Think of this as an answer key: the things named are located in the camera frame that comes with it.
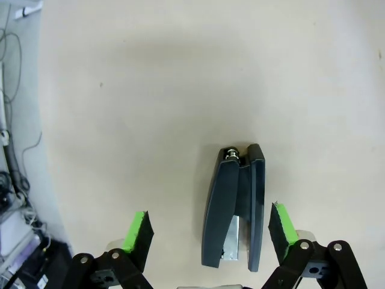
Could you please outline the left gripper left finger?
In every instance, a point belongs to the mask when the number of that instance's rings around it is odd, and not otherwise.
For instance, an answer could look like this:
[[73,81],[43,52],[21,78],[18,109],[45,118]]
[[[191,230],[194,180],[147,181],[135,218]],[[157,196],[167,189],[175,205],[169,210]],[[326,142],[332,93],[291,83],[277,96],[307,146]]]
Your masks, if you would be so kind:
[[72,258],[62,288],[152,288],[143,275],[154,231],[147,211],[135,213],[120,247],[99,257],[79,253]]

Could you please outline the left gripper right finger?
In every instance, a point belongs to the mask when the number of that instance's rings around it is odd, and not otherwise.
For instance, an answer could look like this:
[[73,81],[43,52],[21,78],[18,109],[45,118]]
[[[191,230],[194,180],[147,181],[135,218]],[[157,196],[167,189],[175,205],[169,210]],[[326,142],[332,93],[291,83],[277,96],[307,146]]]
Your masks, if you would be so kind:
[[321,246],[311,232],[298,235],[283,204],[273,203],[268,225],[279,266],[263,288],[297,288],[304,278],[321,288],[367,288],[349,243]]

